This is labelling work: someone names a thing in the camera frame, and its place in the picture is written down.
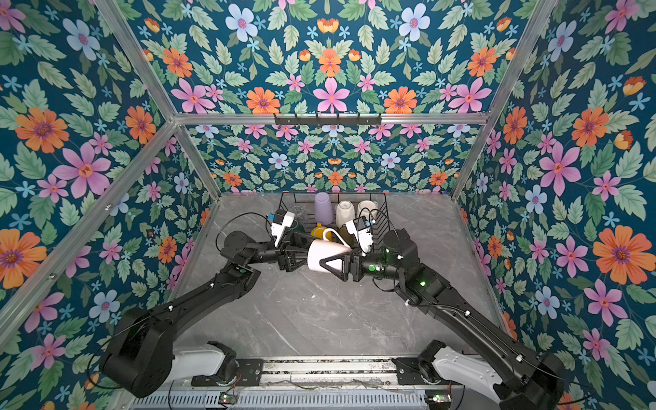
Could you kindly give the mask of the pink mug white inside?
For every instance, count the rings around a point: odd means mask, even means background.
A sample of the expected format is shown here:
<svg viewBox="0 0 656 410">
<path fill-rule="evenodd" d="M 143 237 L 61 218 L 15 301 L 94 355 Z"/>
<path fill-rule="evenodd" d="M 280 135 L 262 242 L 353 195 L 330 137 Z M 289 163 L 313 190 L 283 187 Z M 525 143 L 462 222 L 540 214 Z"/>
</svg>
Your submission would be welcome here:
<svg viewBox="0 0 656 410">
<path fill-rule="evenodd" d="M 327 256 L 345 254 L 352 249 L 348 246 L 339 235 L 338 231 L 332 228 L 326 228 L 326 238 L 314 239 L 307 250 L 307 267 L 318 273 L 329 273 L 319 266 L 319 260 Z"/>
</svg>

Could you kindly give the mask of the yellow mug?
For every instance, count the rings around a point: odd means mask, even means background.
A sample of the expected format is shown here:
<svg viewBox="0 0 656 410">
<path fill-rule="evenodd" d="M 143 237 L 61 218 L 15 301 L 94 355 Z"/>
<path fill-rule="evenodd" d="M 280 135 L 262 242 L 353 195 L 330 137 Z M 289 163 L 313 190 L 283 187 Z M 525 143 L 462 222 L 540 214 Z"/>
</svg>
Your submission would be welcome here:
<svg viewBox="0 0 656 410">
<path fill-rule="evenodd" d="M 310 235 L 312 237 L 324 240 L 326 238 L 325 232 L 326 232 L 326 227 L 324 227 L 321 223 L 318 223 L 316 227 L 312 229 Z"/>
</svg>

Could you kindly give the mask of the white faceted mug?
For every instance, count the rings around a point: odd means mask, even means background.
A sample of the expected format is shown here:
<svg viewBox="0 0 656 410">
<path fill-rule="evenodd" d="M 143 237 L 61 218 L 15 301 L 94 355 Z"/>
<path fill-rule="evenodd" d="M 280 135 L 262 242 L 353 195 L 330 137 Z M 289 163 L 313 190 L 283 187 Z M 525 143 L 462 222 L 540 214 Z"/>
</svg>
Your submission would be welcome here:
<svg viewBox="0 0 656 410">
<path fill-rule="evenodd" d="M 350 201 L 341 201 L 336 206 L 336 225 L 343 227 L 347 222 L 355 218 L 355 206 Z"/>
</svg>

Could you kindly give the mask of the lilac plastic cup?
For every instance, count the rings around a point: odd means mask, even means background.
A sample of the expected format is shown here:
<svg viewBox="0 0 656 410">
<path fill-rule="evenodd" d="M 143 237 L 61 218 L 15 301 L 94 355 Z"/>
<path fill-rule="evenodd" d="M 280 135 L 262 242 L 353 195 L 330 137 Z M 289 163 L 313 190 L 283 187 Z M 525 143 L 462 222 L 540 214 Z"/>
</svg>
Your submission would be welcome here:
<svg viewBox="0 0 656 410">
<path fill-rule="evenodd" d="M 324 227 L 328 227 L 334 222 L 333 206 L 328 193 L 320 192 L 314 197 L 314 218 Z"/>
</svg>

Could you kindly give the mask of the olive glass cup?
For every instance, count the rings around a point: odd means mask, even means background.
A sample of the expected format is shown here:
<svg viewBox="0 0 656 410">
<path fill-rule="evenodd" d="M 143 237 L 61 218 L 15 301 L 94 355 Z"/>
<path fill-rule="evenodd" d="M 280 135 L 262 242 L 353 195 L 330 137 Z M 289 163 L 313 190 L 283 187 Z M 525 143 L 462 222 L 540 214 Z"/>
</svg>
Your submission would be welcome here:
<svg viewBox="0 0 656 410">
<path fill-rule="evenodd" d="M 341 236 L 341 238 L 344 240 L 344 242 L 350 246 L 350 248 L 353 248 L 355 246 L 355 237 L 348 232 L 348 229 L 346 225 L 343 225 L 338 229 L 338 233 Z"/>
</svg>

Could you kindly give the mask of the clear glass cup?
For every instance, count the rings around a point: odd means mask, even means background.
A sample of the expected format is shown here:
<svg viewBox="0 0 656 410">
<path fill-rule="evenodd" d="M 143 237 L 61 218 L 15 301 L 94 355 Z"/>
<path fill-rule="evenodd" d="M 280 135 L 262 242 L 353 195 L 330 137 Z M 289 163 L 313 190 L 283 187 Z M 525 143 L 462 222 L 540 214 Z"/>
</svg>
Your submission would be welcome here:
<svg viewBox="0 0 656 410">
<path fill-rule="evenodd" d="M 288 211 L 294 215 L 295 220 L 303 221 L 305 219 L 306 208 L 302 204 L 294 204 Z"/>
</svg>

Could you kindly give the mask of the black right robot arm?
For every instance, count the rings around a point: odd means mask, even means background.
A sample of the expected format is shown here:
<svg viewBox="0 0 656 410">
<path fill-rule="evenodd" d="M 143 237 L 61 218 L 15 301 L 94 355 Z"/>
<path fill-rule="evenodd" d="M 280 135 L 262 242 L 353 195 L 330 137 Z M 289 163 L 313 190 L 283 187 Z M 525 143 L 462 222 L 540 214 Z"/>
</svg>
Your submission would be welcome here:
<svg viewBox="0 0 656 410">
<path fill-rule="evenodd" d="M 309 269 L 346 281 L 364 276 L 395 281 L 406 305 L 443 323 L 477 353 L 471 358 L 433 340 L 418 357 L 417 369 L 430 384 L 456 382 L 488 397 L 501 409 L 555 409 L 564 393 L 564 365 L 540 355 L 480 314 L 437 270 L 421 261 L 406 230 L 384 235 L 380 249 L 364 252 L 316 239 Z"/>
</svg>

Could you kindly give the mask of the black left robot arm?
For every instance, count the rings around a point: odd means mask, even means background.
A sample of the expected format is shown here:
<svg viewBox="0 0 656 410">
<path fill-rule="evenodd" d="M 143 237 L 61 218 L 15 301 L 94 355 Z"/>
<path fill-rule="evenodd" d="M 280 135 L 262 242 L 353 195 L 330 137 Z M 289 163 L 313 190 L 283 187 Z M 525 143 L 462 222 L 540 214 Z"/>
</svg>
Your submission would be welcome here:
<svg viewBox="0 0 656 410">
<path fill-rule="evenodd" d="M 276 263 L 285 272 L 299 268 L 312 240 L 296 231 L 265 242 L 241 231 L 230 233 L 220 251 L 227 263 L 208 282 L 171 302 L 132 309 L 123 316 L 99 362 L 101 374 L 137 398 L 177 379 L 204 376 L 230 384 L 237 377 L 232 348 L 216 341 L 175 348 L 175 341 L 201 319 L 250 292 L 261 275 L 257 264 Z"/>
</svg>

